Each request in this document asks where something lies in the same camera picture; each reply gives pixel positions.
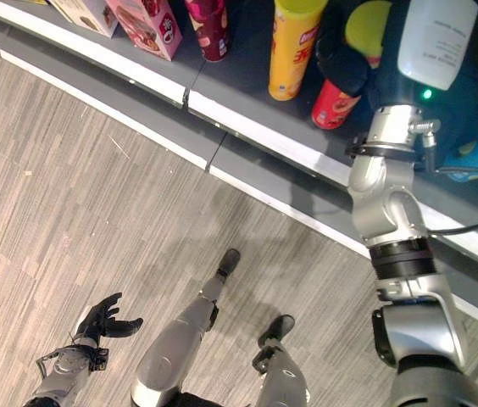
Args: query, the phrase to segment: green light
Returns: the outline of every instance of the green light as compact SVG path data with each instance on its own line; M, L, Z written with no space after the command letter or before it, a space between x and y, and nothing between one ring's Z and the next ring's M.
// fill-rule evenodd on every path
M431 99L431 96L433 96L433 91L431 89L425 89L422 92L422 99L424 100Z

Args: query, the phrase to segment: cardboard box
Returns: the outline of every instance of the cardboard box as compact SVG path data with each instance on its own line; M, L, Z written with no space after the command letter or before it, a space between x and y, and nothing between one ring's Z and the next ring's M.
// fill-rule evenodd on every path
M182 35L167 0L107 0L136 47L168 61Z
M118 21L105 0L49 0L70 22L111 37Z

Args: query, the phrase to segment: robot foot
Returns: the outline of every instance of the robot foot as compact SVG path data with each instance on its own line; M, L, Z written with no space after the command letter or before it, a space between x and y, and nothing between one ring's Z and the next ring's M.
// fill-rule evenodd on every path
M216 274L223 276L224 278L227 278L236 268L240 259L241 259L241 254L239 253L239 251L235 250L234 248L229 248L225 252L224 257L222 257L222 260L219 263L219 268L216 271Z
M258 346L263 348L265 342L269 339L276 339L280 342L282 338L292 330L295 324L296 320L294 320L291 315L284 314L277 316L273 319L265 332L258 338Z

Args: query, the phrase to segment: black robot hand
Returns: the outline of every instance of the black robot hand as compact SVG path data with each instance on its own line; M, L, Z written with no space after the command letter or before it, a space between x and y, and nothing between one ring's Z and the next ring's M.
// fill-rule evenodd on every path
M102 337L129 337L139 331L143 323L142 318L134 321L116 321L112 315L119 312L119 308L112 308L122 293L115 293L99 304L94 305L88 312L86 318L79 324L76 337L90 337L99 346L100 336Z

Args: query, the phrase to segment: store shelf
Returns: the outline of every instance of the store shelf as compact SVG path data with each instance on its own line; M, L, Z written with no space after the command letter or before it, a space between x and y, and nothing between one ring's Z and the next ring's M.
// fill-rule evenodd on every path
M231 21L234 47L218 64L205 64L190 91L188 108L258 147L340 187L347 185L352 160L345 155L353 139L369 129L371 112L363 98L347 122L334 131L316 128L310 110L322 78L311 64L301 92L292 101L275 101L267 92L273 13L271 2L247 2ZM442 120L438 156L458 140L478 136L478 80L459 75L450 91L438 92L425 107L426 117ZM426 223L433 229L478 222L478 181L450 182L446 176L418 176L414 193L423 203ZM445 239L478 259L478 233Z
M336 131L315 128L309 112L321 77L314 64L308 66L297 98L276 102L269 96L272 3L229 1L232 48L223 61L209 64L201 58L184 7L178 7L182 1L171 2L184 40L170 63L134 48L122 30L108 39L70 25L53 8L0 0L0 54L202 168L214 157L214 175L366 255L344 191L352 164L344 150L367 130L369 105L363 98ZM14 27L8 30L1 21ZM176 108L183 101L193 114ZM425 111L427 117L442 119L443 155L458 139L466 142L478 135L478 81L460 75ZM227 137L219 148L223 129L250 147ZM242 147L225 153L232 144ZM236 162L235 169L227 159ZM292 183L283 175L290 169ZM446 177L420 175L414 191L432 228L478 220L478 181L456 185ZM478 233L443 241L478 260Z
M351 198L338 188L318 182L303 171L229 135L214 156L209 172L369 258L351 222ZM446 273L456 305L478 319L478 263L435 239L431 239L431 244L436 267Z
M172 64L133 47L120 28L113 38L107 38L70 24L50 6L0 0L0 20L66 48L178 106L182 105L186 88L203 64L199 50L194 47L180 47L176 63ZM189 41L196 39L186 33L184 42Z

